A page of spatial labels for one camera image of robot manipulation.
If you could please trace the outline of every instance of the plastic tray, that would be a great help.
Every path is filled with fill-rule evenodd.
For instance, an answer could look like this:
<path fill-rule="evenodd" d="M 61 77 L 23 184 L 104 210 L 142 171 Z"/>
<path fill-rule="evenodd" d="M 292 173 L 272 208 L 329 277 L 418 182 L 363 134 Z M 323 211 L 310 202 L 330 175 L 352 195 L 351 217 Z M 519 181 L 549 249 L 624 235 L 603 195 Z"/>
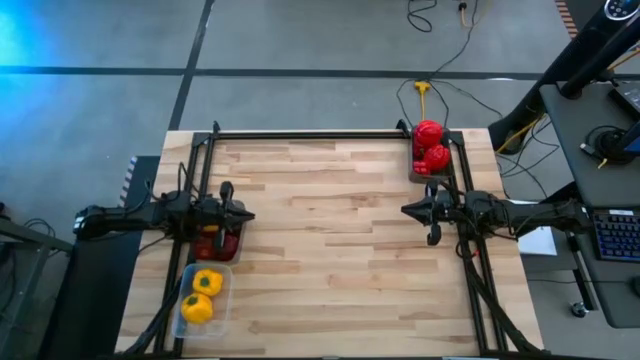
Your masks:
<path fill-rule="evenodd" d="M 180 313 L 182 301 L 193 294 L 193 278 L 202 269 L 211 269 L 224 277 L 222 290 L 213 297 L 213 319 L 206 324 L 196 325 L 186 322 Z M 231 299 L 233 294 L 233 273 L 231 268 L 219 263 L 200 262 L 188 265 L 182 273 L 180 297 L 173 311 L 171 332 L 177 338 L 219 338 L 227 331 L 227 321 L 231 314 Z"/>

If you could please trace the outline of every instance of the butcher block tabletop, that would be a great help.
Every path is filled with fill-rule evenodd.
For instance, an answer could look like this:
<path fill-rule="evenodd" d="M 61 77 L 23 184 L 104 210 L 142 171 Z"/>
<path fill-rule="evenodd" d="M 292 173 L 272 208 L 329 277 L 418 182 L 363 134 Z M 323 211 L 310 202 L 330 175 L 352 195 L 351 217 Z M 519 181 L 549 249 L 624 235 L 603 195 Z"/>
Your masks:
<path fill-rule="evenodd" d="M 488 132 L 461 131 L 475 188 L 504 197 Z M 176 188 L 192 136 L 167 134 L 156 194 Z M 226 335 L 186 339 L 183 356 L 477 355 L 455 227 L 443 224 L 440 244 L 427 247 L 427 228 L 400 213 L 424 194 L 408 180 L 407 151 L 407 140 L 394 139 L 216 141 L 209 191 L 217 196 L 230 180 L 234 199 L 256 218 L 232 266 Z M 147 231 L 141 246 L 161 236 Z M 542 347 L 517 243 L 487 244 L 500 304 Z M 162 241 L 138 257 L 117 350 L 133 344 L 158 310 L 171 246 Z"/>

